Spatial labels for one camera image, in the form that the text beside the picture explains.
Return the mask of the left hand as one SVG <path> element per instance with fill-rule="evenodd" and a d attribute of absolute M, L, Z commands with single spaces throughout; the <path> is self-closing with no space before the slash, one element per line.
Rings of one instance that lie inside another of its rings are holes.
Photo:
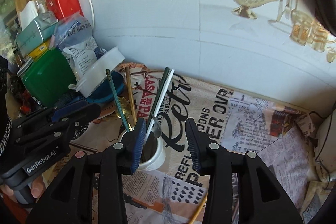
<path fill-rule="evenodd" d="M 2 184 L 1 191 L 5 196 L 16 203 L 28 204 L 38 200 L 46 189 L 42 175 L 35 178 L 29 185 L 20 190 L 13 190 L 8 185 Z"/>

